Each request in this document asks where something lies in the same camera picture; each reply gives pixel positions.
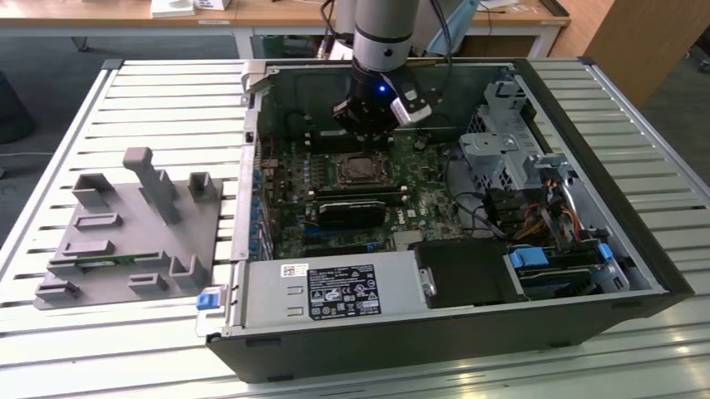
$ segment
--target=motherboard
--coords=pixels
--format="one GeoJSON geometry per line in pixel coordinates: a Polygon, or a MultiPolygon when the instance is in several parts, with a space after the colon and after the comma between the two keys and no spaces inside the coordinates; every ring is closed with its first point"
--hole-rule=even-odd
{"type": "Polygon", "coordinates": [[[446,193],[451,143],[398,132],[387,148],[317,154],[309,143],[266,159],[274,257],[297,259],[407,250],[470,234],[446,193]]]}

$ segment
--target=white box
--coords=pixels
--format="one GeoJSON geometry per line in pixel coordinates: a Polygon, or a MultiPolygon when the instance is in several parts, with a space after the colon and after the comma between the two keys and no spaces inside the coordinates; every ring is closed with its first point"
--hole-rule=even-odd
{"type": "Polygon", "coordinates": [[[231,0],[195,0],[195,7],[203,10],[225,11],[231,0]]]}
{"type": "Polygon", "coordinates": [[[151,1],[151,17],[182,17],[186,15],[195,15],[195,6],[190,1],[175,0],[153,0],[151,1]]]}

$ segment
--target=green circuit board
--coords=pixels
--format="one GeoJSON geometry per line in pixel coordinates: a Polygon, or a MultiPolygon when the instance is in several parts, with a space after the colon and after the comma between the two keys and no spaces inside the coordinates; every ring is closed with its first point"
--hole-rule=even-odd
{"type": "Polygon", "coordinates": [[[313,187],[338,187],[341,155],[307,154],[297,145],[279,153],[281,175],[273,183],[273,227],[277,259],[303,258],[309,250],[365,246],[367,252],[395,249],[393,235],[417,231],[422,239],[450,239],[466,234],[457,211],[450,206],[442,173],[449,144],[414,150],[418,133],[397,133],[389,151],[366,153],[383,160],[386,179],[407,187],[405,206],[386,209],[385,223],[377,228],[325,231],[311,218],[315,206],[309,202],[313,187]]]}

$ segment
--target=blue latch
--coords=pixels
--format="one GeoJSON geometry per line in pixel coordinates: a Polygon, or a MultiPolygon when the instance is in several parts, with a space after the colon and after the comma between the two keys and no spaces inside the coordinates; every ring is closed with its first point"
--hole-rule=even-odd
{"type": "Polygon", "coordinates": [[[513,268],[521,268],[524,266],[521,255],[518,255],[516,252],[510,254],[510,263],[513,264],[513,268]]]}
{"type": "Polygon", "coordinates": [[[545,250],[541,247],[520,248],[510,254],[510,262],[514,268],[529,266],[548,266],[550,264],[545,250]]]}
{"type": "Polygon", "coordinates": [[[610,260],[614,257],[614,253],[612,252],[609,244],[600,244],[597,248],[600,248],[600,252],[602,253],[602,257],[605,260],[610,260]]]}
{"type": "Polygon", "coordinates": [[[221,295],[218,293],[202,293],[198,296],[198,310],[221,308],[221,295]]]}

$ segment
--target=slotted metal surface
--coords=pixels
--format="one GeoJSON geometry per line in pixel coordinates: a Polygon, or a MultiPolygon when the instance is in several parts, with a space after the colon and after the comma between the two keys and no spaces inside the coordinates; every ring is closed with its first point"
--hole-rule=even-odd
{"type": "MultiPolygon", "coordinates": [[[[698,293],[662,314],[621,324],[580,347],[250,386],[195,336],[193,298],[35,310],[35,287],[76,203],[68,188],[91,171],[114,182],[135,181],[120,167],[122,151],[131,145],[154,148],[155,163],[174,180],[186,179],[195,168],[226,179],[214,282],[227,281],[243,143],[241,65],[225,60],[127,62],[120,71],[99,76],[0,253],[7,269],[0,283],[0,397],[597,398],[708,393],[705,187],[602,77],[570,60],[544,60],[534,66],[698,293]]],[[[556,146],[542,121],[541,128],[556,146]]]]}

